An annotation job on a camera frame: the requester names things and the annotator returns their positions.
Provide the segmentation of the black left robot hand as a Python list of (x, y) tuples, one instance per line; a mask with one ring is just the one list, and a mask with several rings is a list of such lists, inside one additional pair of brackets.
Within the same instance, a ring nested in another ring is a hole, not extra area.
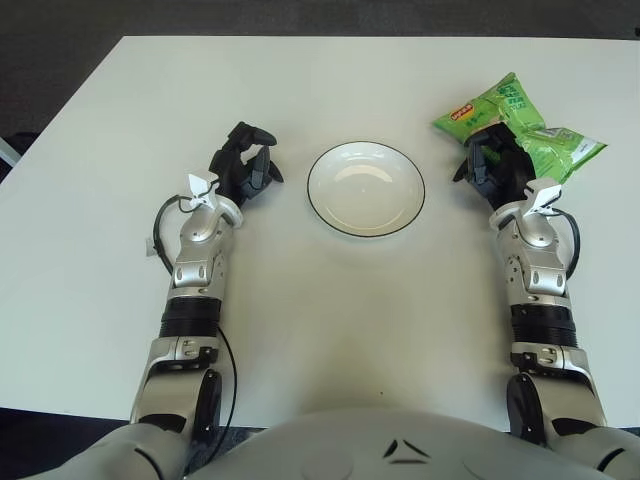
[(217, 194), (241, 207), (272, 182), (283, 183), (280, 170), (270, 158), (269, 148), (276, 144), (277, 139), (271, 133), (239, 122), (209, 166), (209, 171), (219, 178)]

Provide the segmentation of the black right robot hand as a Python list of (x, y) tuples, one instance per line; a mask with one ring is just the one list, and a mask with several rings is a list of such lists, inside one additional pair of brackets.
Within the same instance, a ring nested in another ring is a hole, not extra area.
[(530, 155), (504, 124), (491, 125), (465, 142), (466, 156), (453, 181), (465, 180), (488, 201), (493, 210), (524, 200), (526, 184), (536, 179)]

